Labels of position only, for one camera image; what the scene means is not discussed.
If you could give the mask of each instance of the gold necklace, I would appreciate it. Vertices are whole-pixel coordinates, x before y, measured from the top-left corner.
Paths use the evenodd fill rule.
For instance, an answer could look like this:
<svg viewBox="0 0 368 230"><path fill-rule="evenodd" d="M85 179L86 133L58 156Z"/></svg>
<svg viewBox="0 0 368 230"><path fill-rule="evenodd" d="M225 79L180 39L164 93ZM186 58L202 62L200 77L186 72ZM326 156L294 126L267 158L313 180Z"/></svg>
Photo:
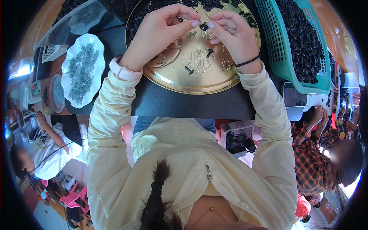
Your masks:
<svg viewBox="0 0 368 230"><path fill-rule="evenodd" d="M214 207L210 207L208 210L207 210L207 212L205 212L195 223L194 223L194 225L196 225L197 223L198 223L198 221L200 220L200 219L202 219L202 217L204 217L204 215L206 215L209 211L213 211L213 212L216 212L217 213L217 215L218 216L220 216L224 221L225 221L225 223L227 223L227 221L215 210L215 208Z"/></svg>

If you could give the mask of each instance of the white shirt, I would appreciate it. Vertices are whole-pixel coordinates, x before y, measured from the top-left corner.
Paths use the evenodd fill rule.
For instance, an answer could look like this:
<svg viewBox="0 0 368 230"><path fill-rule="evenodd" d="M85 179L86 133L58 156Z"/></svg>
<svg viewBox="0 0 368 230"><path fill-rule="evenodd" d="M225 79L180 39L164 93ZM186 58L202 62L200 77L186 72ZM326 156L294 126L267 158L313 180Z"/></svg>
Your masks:
<svg viewBox="0 0 368 230"><path fill-rule="evenodd" d="M119 132L130 120L134 87L139 80L125 81L110 71L88 128L87 190L95 229L139 229L142 199L148 199L152 170L163 157L168 158L171 176L163 185L162 199L174 201L183 224L209 184L207 163L212 186L229 201L239 220L271 230L290 229L297 204L291 126L283 100L263 63L262 68L259 74L238 73L249 91L263 138L252 168L217 144L213 134L190 118L158 118L137 133L132 146L143 156L132 168Z"/></svg>
<svg viewBox="0 0 368 230"><path fill-rule="evenodd" d="M63 127L60 123L56 123L52 129L60 135L65 144L68 144L69 154L67 154L65 149L59 149L60 147L55 144L47 132L37 138L32 143L33 152L35 153L33 161L35 167L37 167L34 173L36 177L43 180L54 178L70 159L78 156L82 151L82 147L79 144L71 143L72 141L64 135Z"/></svg>

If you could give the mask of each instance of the bracelet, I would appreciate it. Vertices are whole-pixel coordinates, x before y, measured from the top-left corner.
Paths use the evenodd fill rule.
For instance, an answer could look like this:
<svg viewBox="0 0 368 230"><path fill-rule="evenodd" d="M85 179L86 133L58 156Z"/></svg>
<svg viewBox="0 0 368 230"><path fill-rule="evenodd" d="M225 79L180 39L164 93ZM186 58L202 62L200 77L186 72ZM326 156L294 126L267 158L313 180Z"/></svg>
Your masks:
<svg viewBox="0 0 368 230"><path fill-rule="evenodd" d="M260 56L260 55L258 55L258 56L256 56L255 58L253 58L253 59L251 59L251 60L249 60L249 61L246 61L246 62L243 62L243 63L241 63L241 64L235 65L235 67L239 67L239 66L243 66L243 65L249 64L249 63L251 63L251 62L253 62L253 61L257 60L257 59L258 59L258 58L260 58L260 57L261 57L261 56Z"/></svg>

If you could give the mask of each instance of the zipper pull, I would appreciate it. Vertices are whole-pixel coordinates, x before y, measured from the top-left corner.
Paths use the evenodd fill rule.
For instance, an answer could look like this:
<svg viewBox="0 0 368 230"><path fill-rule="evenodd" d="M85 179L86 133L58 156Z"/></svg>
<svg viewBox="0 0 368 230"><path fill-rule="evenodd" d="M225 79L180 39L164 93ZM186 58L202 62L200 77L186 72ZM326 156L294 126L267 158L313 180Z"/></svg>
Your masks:
<svg viewBox="0 0 368 230"><path fill-rule="evenodd" d="M212 175L210 174L207 162L206 162L206 168L207 168L207 180L208 180L208 182L211 182L212 181Z"/></svg>

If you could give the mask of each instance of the blue jeans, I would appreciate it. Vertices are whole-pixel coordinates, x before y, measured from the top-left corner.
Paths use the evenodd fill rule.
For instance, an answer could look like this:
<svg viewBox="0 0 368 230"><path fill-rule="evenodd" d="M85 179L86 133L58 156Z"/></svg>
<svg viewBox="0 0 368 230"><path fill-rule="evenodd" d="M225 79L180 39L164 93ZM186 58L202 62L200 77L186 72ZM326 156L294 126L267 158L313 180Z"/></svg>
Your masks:
<svg viewBox="0 0 368 230"><path fill-rule="evenodd" d="M133 135L137 132L145 130L156 119L155 117L138 117L134 126ZM211 131L216 134L215 120L214 119L195 119L205 130Z"/></svg>

